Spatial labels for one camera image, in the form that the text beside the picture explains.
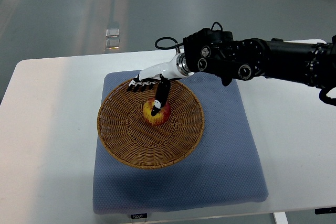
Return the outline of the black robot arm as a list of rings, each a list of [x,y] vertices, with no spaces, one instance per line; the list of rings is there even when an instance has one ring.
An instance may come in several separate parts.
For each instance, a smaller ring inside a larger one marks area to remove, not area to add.
[[[320,89],[319,99],[335,105],[327,94],[335,88],[335,42],[303,44],[280,39],[234,40],[229,31],[203,28],[183,38],[185,63],[191,72],[233,79],[263,76]]]

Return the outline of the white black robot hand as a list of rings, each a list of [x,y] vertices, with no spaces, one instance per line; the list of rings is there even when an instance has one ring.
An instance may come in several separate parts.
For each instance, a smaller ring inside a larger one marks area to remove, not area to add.
[[[133,78],[127,91],[145,91],[151,89],[155,84],[158,84],[154,106],[151,111],[151,116],[156,116],[161,109],[165,106],[169,91],[171,88],[170,80],[181,78],[183,75],[178,71],[178,57],[182,54],[178,54],[173,57],[169,62],[160,63],[146,69],[141,70],[138,75]]]

